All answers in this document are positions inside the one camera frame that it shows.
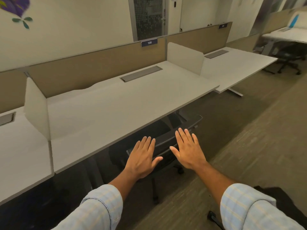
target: shirt sleeve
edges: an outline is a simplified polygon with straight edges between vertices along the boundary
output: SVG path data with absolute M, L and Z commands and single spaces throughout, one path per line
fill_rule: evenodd
M 69 216 L 53 230 L 114 230 L 120 221 L 123 201 L 112 185 L 92 190 Z
M 221 217 L 227 230 L 304 229 L 276 208 L 276 200 L 244 184 L 233 184 L 221 200 Z

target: door frame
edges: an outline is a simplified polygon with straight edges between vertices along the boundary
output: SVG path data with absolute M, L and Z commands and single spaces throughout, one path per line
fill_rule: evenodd
M 168 9 L 169 9 L 169 2 L 166 0 L 162 0 L 163 2 L 163 12 L 162 12 L 162 18 L 165 20 L 161 20 L 162 24 L 162 35 L 167 35 L 168 32 Z M 129 3 L 129 10 L 130 10 L 130 19 L 131 19 L 131 28 L 132 28 L 132 36 L 133 36 L 133 41 L 136 42 L 138 41 L 138 32 L 136 28 L 136 20 L 135 20 L 135 10 L 134 10 L 134 1 L 133 0 L 128 0 Z

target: hand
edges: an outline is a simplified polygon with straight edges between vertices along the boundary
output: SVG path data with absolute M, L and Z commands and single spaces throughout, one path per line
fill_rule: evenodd
M 142 141 L 138 141 L 131 152 L 125 171 L 132 173 L 136 179 L 144 178 L 150 174 L 157 164 L 163 160 L 163 157 L 153 159 L 153 152 L 156 140 L 151 141 L 151 137 L 143 137 Z
M 170 150 L 177 157 L 178 161 L 187 169 L 197 170 L 207 164 L 205 155 L 199 146 L 195 134 L 190 135 L 188 129 L 183 131 L 181 128 L 175 133 L 179 151 L 171 146 Z

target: desk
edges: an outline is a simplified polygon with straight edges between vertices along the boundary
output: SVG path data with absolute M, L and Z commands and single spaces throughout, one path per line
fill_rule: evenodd
M 274 43 L 278 41 L 307 43 L 307 29 L 294 27 L 287 31 L 281 31 L 282 29 L 284 28 L 262 35 L 262 37 L 270 39 L 263 49 L 262 55 L 270 55 Z
M 216 89 L 218 93 L 230 89 L 235 84 L 243 81 L 245 78 L 257 73 L 277 60 L 277 58 L 229 47 L 224 47 L 219 50 L 226 50 L 228 52 L 212 59 L 205 57 L 201 71 L 201 76 L 220 84 Z
M 20 107 L 15 120 L 0 126 L 0 204 L 53 176 L 47 139 Z
M 55 172 L 109 147 L 219 86 L 168 61 L 156 65 L 163 70 L 124 83 L 120 77 L 131 74 L 127 73 L 47 99 Z

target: purple leaf decoration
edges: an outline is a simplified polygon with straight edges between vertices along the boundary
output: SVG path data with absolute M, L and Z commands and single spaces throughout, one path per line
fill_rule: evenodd
M 0 9 L 22 17 L 29 8 L 30 0 L 0 0 Z

